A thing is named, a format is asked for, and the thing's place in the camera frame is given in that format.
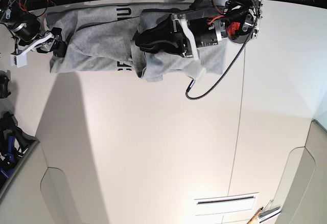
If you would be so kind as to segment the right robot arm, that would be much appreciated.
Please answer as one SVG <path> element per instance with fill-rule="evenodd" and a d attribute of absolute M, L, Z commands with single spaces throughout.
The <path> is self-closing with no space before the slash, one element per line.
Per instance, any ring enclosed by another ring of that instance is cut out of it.
<path fill-rule="evenodd" d="M 14 40 L 15 58 L 36 50 L 40 54 L 52 52 L 55 57 L 64 57 L 67 49 L 62 39 L 62 29 L 52 28 L 50 31 L 44 29 L 40 19 L 45 16 L 35 15 L 28 11 L 27 0 L 1 0 L 1 25 L 6 29 Z"/>

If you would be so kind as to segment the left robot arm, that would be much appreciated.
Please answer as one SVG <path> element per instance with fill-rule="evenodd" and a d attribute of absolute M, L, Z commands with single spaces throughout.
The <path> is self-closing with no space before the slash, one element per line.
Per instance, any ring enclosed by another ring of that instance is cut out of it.
<path fill-rule="evenodd" d="M 166 52 L 199 60 L 198 49 L 228 38 L 246 44 L 259 30 L 262 0 L 227 0 L 203 5 L 194 0 L 188 9 L 172 9 L 166 18 L 136 37 L 135 44 L 148 53 Z"/>

